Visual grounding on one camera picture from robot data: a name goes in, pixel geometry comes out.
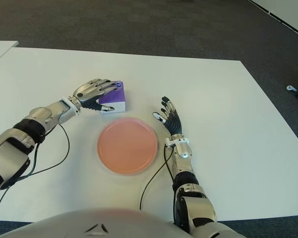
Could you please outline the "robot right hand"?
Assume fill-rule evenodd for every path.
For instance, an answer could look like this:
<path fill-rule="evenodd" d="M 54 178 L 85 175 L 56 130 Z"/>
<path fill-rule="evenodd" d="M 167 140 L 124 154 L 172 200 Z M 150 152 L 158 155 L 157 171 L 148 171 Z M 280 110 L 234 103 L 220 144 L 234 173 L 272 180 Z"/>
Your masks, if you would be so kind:
<path fill-rule="evenodd" d="M 181 120 L 172 101 L 168 97 L 163 96 L 161 104 L 164 106 L 164 108 L 161 108 L 164 116 L 158 112 L 153 112 L 152 115 L 164 125 L 170 135 L 182 134 Z"/>

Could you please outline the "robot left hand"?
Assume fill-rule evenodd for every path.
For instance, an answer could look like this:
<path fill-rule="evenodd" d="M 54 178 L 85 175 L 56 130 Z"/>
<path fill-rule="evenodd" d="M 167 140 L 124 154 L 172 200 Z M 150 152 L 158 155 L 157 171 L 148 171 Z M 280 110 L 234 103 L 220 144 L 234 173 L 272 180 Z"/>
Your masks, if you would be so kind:
<path fill-rule="evenodd" d="M 108 79 L 93 79 L 83 84 L 73 92 L 73 96 L 78 99 L 81 106 L 95 111 L 111 112 L 113 107 L 100 104 L 101 97 L 117 90 L 116 83 Z"/>

